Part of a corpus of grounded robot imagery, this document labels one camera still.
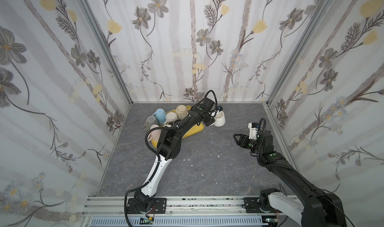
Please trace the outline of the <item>yellow tray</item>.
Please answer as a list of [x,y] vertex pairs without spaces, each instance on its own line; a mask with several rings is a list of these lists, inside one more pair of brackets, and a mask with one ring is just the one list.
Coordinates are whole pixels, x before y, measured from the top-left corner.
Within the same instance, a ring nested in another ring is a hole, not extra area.
[[[188,111],[190,111],[191,108],[192,108],[192,106],[190,106],[190,105],[186,105],[186,107],[187,107]],[[184,139],[184,138],[187,138],[187,137],[189,137],[189,136],[191,136],[191,135],[194,135],[194,134],[196,134],[196,133],[198,133],[198,132],[201,132],[203,129],[204,129],[204,125],[203,125],[203,124],[200,124],[200,125],[196,124],[196,125],[194,125],[191,129],[189,129],[189,130],[186,132],[186,134],[184,134],[183,139]],[[151,143],[152,143],[152,145],[153,145],[154,148],[157,148],[157,144],[158,144],[158,142],[151,141]]]

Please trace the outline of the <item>aluminium mounting rail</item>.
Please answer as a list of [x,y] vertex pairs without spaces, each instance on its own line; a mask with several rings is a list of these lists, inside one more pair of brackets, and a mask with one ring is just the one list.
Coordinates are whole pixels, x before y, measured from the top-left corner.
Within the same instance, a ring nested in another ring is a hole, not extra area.
[[[243,208],[244,198],[258,196],[219,196],[219,197],[166,197],[165,214],[156,217],[173,216],[250,216],[283,215],[282,207],[270,213],[247,214]],[[81,212],[82,217],[123,217],[124,197],[89,197]]]

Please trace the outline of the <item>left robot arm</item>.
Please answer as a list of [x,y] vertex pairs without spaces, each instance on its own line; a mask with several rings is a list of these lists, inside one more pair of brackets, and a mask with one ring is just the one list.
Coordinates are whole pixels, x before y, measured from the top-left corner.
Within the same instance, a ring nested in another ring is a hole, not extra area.
[[134,193],[135,209],[141,213],[148,213],[154,207],[154,199],[157,193],[159,182],[165,173],[166,168],[181,151],[184,135],[195,125],[204,124],[210,126],[215,122],[214,117],[219,109],[217,100],[204,97],[188,111],[188,115],[180,122],[171,127],[154,128],[160,130],[160,138],[157,148],[152,148],[146,143],[147,148],[156,155],[153,167],[150,170],[145,182],[125,194],[125,212],[128,211],[128,194]]

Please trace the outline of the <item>light blue mug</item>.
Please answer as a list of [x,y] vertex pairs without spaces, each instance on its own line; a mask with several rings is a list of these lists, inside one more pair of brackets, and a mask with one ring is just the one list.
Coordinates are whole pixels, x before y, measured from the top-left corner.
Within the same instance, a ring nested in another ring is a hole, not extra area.
[[154,114],[153,114],[153,116],[157,119],[157,121],[158,121],[158,123],[159,123],[159,125],[160,126],[163,126],[164,125],[164,123],[166,122],[166,112],[165,112],[165,110],[164,109],[162,109],[162,108],[158,108],[155,112],[154,112]]

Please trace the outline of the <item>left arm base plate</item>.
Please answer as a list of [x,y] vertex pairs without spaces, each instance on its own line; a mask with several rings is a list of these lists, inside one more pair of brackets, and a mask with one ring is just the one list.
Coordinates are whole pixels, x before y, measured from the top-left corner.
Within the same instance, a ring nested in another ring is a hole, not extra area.
[[127,202],[127,214],[165,214],[167,207],[167,199],[166,198],[154,198],[152,206],[146,211],[142,209],[137,204],[136,199],[130,198]]

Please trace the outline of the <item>white mug centre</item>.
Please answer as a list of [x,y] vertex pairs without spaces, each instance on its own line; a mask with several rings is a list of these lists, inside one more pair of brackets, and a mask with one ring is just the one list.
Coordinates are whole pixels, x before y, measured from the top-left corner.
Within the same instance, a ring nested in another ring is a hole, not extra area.
[[173,126],[174,122],[178,119],[178,115],[175,112],[168,112],[166,114],[166,121],[164,122],[164,126]]

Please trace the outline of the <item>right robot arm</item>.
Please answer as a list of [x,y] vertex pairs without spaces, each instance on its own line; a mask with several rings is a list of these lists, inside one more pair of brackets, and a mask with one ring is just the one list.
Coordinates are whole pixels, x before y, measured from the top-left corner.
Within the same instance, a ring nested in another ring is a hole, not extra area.
[[244,134],[234,134],[233,137],[239,147],[250,150],[260,166],[279,177],[299,198],[304,206],[298,220],[302,227],[347,226],[341,199],[310,183],[276,152],[270,131],[258,135],[255,140]]

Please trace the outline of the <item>beige mug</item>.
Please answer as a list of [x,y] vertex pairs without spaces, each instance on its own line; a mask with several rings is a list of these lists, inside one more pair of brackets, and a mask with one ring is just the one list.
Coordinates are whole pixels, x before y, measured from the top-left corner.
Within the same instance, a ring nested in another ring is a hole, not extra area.
[[184,119],[185,117],[187,117],[189,115],[189,112],[188,112],[188,109],[185,105],[178,105],[177,108],[176,108],[176,114],[178,116],[178,119],[182,120]]

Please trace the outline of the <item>pink mug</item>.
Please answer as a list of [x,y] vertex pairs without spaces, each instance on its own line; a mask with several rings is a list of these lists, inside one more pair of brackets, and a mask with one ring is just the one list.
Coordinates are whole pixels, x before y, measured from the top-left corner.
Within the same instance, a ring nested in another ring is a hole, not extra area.
[[[160,127],[159,125],[152,125],[151,128],[150,128],[150,131],[153,130],[153,129],[159,128],[159,127]],[[149,142],[150,141],[158,142],[159,138],[161,136],[161,132],[162,132],[161,129],[152,131],[151,133],[149,133],[149,135],[147,137],[147,140]]]

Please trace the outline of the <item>grey mug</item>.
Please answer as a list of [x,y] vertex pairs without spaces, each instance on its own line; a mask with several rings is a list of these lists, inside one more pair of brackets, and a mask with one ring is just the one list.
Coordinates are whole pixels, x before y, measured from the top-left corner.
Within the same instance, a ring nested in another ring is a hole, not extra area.
[[153,125],[158,125],[158,120],[156,119],[155,116],[149,116],[146,121],[145,121],[145,124],[143,126],[144,129],[146,129],[147,131],[150,131],[151,130],[151,127]]

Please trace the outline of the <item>black mug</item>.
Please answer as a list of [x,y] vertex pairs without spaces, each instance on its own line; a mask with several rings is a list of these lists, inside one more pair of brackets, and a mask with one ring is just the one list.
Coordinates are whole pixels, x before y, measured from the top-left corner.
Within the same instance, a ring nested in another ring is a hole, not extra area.
[[180,126],[180,122],[181,121],[182,121],[181,119],[177,119],[177,120],[173,121],[172,122],[172,127]]

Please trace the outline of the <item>white speckled mug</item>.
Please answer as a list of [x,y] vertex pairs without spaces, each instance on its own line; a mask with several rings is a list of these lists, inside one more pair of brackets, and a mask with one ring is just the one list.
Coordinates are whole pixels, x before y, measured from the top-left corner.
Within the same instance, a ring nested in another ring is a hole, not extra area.
[[215,121],[211,124],[211,126],[222,127],[226,123],[226,117],[223,111],[216,111],[213,119]]

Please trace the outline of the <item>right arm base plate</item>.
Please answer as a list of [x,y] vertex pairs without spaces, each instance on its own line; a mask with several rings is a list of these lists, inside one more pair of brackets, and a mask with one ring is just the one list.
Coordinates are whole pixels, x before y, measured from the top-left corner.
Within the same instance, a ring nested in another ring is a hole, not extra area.
[[244,198],[243,208],[246,210],[247,214],[257,214],[257,213],[270,213],[270,210],[263,210],[259,203],[258,197]]

